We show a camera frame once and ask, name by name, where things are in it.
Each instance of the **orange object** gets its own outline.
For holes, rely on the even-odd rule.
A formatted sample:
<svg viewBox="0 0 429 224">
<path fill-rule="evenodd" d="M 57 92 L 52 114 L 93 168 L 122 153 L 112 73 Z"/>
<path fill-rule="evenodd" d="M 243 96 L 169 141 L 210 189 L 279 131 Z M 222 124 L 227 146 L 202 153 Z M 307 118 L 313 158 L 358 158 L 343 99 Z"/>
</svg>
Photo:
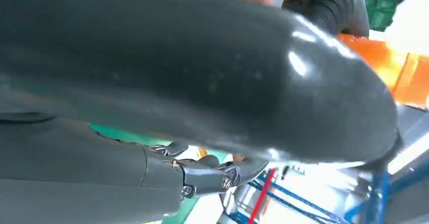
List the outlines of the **orange object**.
<svg viewBox="0 0 429 224">
<path fill-rule="evenodd" d="M 398 52 L 384 41 L 348 34 L 338 37 L 368 62 L 386 83 L 397 103 L 428 107 L 429 57 Z"/>
</svg>

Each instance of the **gray sleeve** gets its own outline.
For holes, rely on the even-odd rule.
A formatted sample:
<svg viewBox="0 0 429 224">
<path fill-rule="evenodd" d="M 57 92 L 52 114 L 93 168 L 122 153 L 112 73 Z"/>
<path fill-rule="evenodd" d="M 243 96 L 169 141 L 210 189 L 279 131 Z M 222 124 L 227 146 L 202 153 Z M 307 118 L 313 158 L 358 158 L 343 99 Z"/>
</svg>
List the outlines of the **gray sleeve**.
<svg viewBox="0 0 429 224">
<path fill-rule="evenodd" d="M 365 0 L 316 0 L 307 18 L 331 34 L 369 36 Z"/>
</svg>

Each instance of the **green surface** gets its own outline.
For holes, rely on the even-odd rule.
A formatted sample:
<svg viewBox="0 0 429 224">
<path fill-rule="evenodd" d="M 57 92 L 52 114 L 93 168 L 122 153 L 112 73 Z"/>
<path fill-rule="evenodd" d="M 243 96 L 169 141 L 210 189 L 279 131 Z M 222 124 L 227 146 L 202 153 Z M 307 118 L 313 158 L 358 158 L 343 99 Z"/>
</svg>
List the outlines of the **green surface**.
<svg viewBox="0 0 429 224">
<path fill-rule="evenodd" d="M 393 22 L 398 0 L 365 0 L 369 28 L 385 31 Z"/>
<path fill-rule="evenodd" d="M 111 139 L 118 139 L 122 141 L 127 142 L 136 142 L 140 143 L 146 146 L 152 146 L 152 145 L 168 145 L 171 143 L 171 141 L 157 139 L 153 137 L 148 136 L 140 136 L 134 133 L 107 128 L 100 125 L 94 125 L 90 124 L 90 128 L 92 128 L 95 131 L 98 131 L 100 134 L 111 138 Z M 225 152 L 218 152 L 218 151 L 212 151 L 208 150 L 208 154 L 215 155 L 220 162 L 222 162 L 228 153 Z M 186 218 L 188 217 L 189 213 L 191 212 L 192 208 L 194 208 L 195 204 L 197 203 L 198 198 L 193 199 L 186 199 L 182 202 L 182 207 L 180 208 L 179 212 L 172 217 L 169 217 L 162 221 L 162 224 L 182 224 L 185 222 Z"/>
</svg>

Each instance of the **glossy surface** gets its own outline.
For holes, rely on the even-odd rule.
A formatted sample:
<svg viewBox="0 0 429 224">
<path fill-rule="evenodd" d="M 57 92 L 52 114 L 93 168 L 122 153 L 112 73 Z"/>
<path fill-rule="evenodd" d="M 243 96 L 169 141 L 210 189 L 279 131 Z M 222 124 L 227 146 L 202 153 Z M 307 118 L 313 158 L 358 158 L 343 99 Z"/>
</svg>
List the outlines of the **glossy surface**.
<svg viewBox="0 0 429 224">
<path fill-rule="evenodd" d="M 340 34 L 339 39 L 362 56 L 386 83 L 399 104 L 427 108 L 429 57 L 393 49 L 384 41 Z"/>
<path fill-rule="evenodd" d="M 241 0 L 2 0 L 0 11 L 0 100 L 14 110 L 277 161 L 373 160 L 396 137 L 378 76 L 287 11 Z"/>
</svg>

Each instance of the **blue metal frame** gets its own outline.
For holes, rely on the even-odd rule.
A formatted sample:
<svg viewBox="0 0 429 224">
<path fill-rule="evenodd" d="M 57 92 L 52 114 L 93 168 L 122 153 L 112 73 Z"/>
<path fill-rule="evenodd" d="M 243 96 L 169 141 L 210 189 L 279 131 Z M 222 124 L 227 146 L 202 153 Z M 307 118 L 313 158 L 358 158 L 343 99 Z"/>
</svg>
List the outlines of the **blue metal frame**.
<svg viewBox="0 0 429 224">
<path fill-rule="evenodd" d="M 245 216 L 241 212 L 234 212 L 229 215 L 224 212 L 224 214 L 237 223 L 247 224 L 249 222 L 249 217 Z"/>
<path fill-rule="evenodd" d="M 251 186 L 255 187 L 255 188 L 256 188 L 256 189 L 258 189 L 258 190 L 261 190 L 261 189 L 262 189 L 262 186 L 261 186 L 261 185 L 259 185 L 259 184 L 258 184 L 258 183 L 256 183 L 256 182 L 250 182 L 250 183 L 249 183 L 249 185 L 251 185 Z M 329 218 L 326 218 L 326 217 L 323 217 L 323 216 L 319 216 L 319 215 L 316 215 L 316 214 L 313 214 L 313 213 L 310 213 L 310 212 L 304 211 L 304 210 L 302 210 L 302 209 L 300 209 L 300 208 L 296 207 L 295 205 L 292 205 L 291 203 L 289 203 L 289 202 L 287 202 L 287 201 L 283 200 L 282 198 L 278 197 L 277 195 L 273 194 L 273 193 L 272 193 L 272 192 L 270 192 L 270 191 L 268 191 L 268 192 L 267 192 L 267 196 L 270 196 L 272 199 L 274 199 L 274 200 L 276 200 L 276 201 L 280 202 L 281 204 L 283 204 L 283 205 L 285 205 L 285 206 L 287 206 L 287 207 L 289 207 L 289 208 L 291 208 L 291 209 L 293 209 L 293 210 L 295 210 L 295 211 L 299 212 L 300 214 L 305 215 L 306 217 L 308 217 L 308 218 L 310 218 L 310 219 L 312 219 L 312 220 L 314 220 L 314 221 L 316 221 L 316 222 L 318 222 L 318 223 L 320 223 L 320 224 L 326 224 L 326 223 L 338 223 L 338 222 L 335 222 L 335 221 L 333 221 L 333 220 L 331 220 L 331 219 L 329 219 Z"/>
<path fill-rule="evenodd" d="M 265 178 L 263 176 L 259 176 L 258 179 L 260 179 L 262 181 L 265 180 Z M 339 216 L 337 216 L 337 215 L 335 215 L 335 214 L 333 214 L 333 213 L 331 213 L 331 212 L 323 209 L 322 207 L 319 207 L 316 204 L 313 204 L 312 202 L 310 202 L 310 201 L 302 198 L 301 196 L 299 196 L 299 195 L 297 195 L 297 194 L 295 194 L 295 193 L 293 193 L 293 192 L 291 192 L 291 191 L 289 191 L 289 190 L 281 187 L 280 185 L 278 185 L 276 183 L 271 183 L 271 187 L 276 188 L 276 189 L 280 190 L 281 192 L 285 193 L 286 195 L 288 195 L 288 196 L 290 196 L 290 197 L 292 197 L 292 198 L 294 198 L 296 200 L 299 200 L 299 201 L 303 202 L 304 204 L 306 204 L 306 205 L 308 205 L 308 206 L 310 206 L 310 207 L 312 207 L 312 208 L 314 208 L 314 209 L 322 212 L 324 215 L 327 215 L 328 217 L 330 217 L 331 220 L 333 220 L 333 221 L 335 221 L 337 223 L 348 223 L 343 218 L 341 218 L 341 217 L 339 217 Z"/>
<path fill-rule="evenodd" d="M 266 178 L 263 177 L 263 174 L 261 174 L 258 177 L 258 179 L 262 180 L 264 182 L 266 180 Z M 258 182 L 256 182 L 256 181 L 250 182 L 249 185 L 253 186 L 254 188 L 256 188 L 258 190 L 262 190 L 262 188 L 263 188 L 263 186 L 261 184 L 259 184 Z M 308 200 L 300 197 L 299 195 L 297 195 L 297 194 L 295 194 L 295 193 L 293 193 L 293 192 L 291 192 L 291 191 L 289 191 L 289 190 L 287 190 L 287 189 L 279 186 L 276 183 L 271 183 L 271 187 L 280 190 L 284 194 L 286 194 L 288 196 L 291 196 L 292 198 L 295 198 L 295 199 L 297 199 L 297 200 L 305 203 L 306 205 L 311 206 L 314 209 L 320 211 L 324 215 L 326 215 L 327 217 L 323 217 L 323 216 L 316 215 L 314 213 L 310 213 L 310 212 L 304 211 L 304 210 L 296 207 L 295 205 L 293 205 L 293 204 L 285 201 L 284 199 L 278 197 L 277 195 L 273 194 L 271 191 L 267 192 L 267 196 L 270 196 L 275 201 L 278 201 L 279 203 L 281 203 L 281 204 L 283 204 L 283 205 L 285 205 L 285 206 L 287 206 L 287 207 L 289 207 L 289 208 L 297 211 L 298 213 L 301 213 L 301 214 L 305 215 L 306 217 L 308 217 L 308 218 L 316 221 L 319 224 L 327 224 L 327 223 L 350 224 L 350 222 L 346 221 L 345 219 L 343 219 L 343 218 L 341 218 L 341 217 L 339 217 L 339 216 L 337 216 L 337 215 L 335 215 L 335 214 L 333 214 L 333 213 L 331 213 L 331 212 L 329 212 L 329 211 L 327 211 L 327 210 L 325 210 L 325 209 L 323 209 L 323 208 L 315 205 L 314 203 L 312 203 L 312 202 L 310 202 L 310 201 L 308 201 Z M 245 216 L 245 215 L 243 215 L 242 213 L 239 213 L 239 212 L 233 213 L 233 214 L 229 215 L 229 217 L 231 219 L 237 221 L 238 223 L 245 224 L 245 223 L 248 222 L 247 216 Z"/>
<path fill-rule="evenodd" d="M 296 207 L 295 205 L 285 201 L 284 199 L 276 196 L 270 191 L 267 192 L 267 195 L 270 196 L 272 199 L 278 201 L 279 203 L 307 216 L 308 218 L 311 218 L 312 220 L 320 224 L 326 224 L 326 223 L 350 224 L 353 216 L 362 212 L 363 210 L 366 210 L 365 215 L 363 216 L 365 220 L 364 223 L 382 224 L 387 200 L 397 192 L 404 190 L 405 188 L 423 180 L 428 176 L 429 176 L 429 162 L 427 162 L 426 164 L 422 164 L 421 167 L 419 167 L 415 171 L 411 171 L 410 173 L 406 174 L 399 180 L 393 182 L 391 185 L 389 185 L 391 175 L 387 171 L 374 173 L 373 181 L 371 183 L 370 198 L 368 199 L 368 201 L 363 202 L 358 206 L 352 208 L 351 210 L 347 211 L 345 213 L 344 219 L 315 205 L 314 203 L 300 197 L 299 195 L 279 186 L 276 183 L 271 183 L 271 187 L 280 190 L 284 194 L 291 196 L 292 198 L 297 199 L 307 204 L 308 206 L 313 207 L 314 209 L 328 216 L 328 218 L 304 211 Z M 265 177 L 262 174 L 258 177 L 258 179 L 265 181 Z M 258 190 L 261 190 L 263 188 L 263 186 L 261 186 L 256 181 L 250 182 L 249 185 L 255 187 Z M 229 215 L 229 217 L 237 221 L 238 223 L 245 224 L 248 222 L 248 217 L 239 212 L 233 213 Z"/>
<path fill-rule="evenodd" d="M 383 216 L 384 216 L 384 206 L 385 206 L 385 203 L 387 202 L 387 200 L 390 199 L 391 197 L 393 197 L 396 193 L 398 193 L 398 192 L 404 190 L 405 188 L 425 179 L 428 176 L 429 176 L 429 162 L 422 164 L 415 171 L 410 171 L 408 174 L 406 174 L 402 178 L 393 182 L 390 186 L 389 186 L 390 175 L 387 172 L 383 173 L 382 175 L 381 174 L 375 174 L 374 179 L 376 182 L 373 181 L 372 185 L 377 186 L 377 185 L 381 184 L 381 188 L 383 189 L 383 193 L 382 193 L 383 198 L 379 199 L 379 195 L 376 192 L 376 191 L 379 192 L 380 188 L 374 188 L 373 186 L 371 186 L 372 190 L 371 190 L 369 200 L 366 202 L 363 202 L 363 203 L 359 204 L 358 206 L 347 211 L 345 214 L 345 219 L 348 221 L 351 221 L 353 216 L 360 213 L 364 209 L 367 209 L 367 213 L 365 216 L 366 223 L 382 223 Z M 380 206 L 377 207 L 377 205 L 374 204 L 377 202 L 380 205 L 382 205 L 382 208 L 380 208 Z M 379 213 L 378 214 L 375 212 L 371 213 L 372 210 L 374 210 L 374 211 L 379 210 Z"/>
<path fill-rule="evenodd" d="M 371 193 L 366 205 L 365 222 L 383 224 L 385 206 L 388 199 L 390 174 L 387 171 L 372 176 Z"/>
</svg>

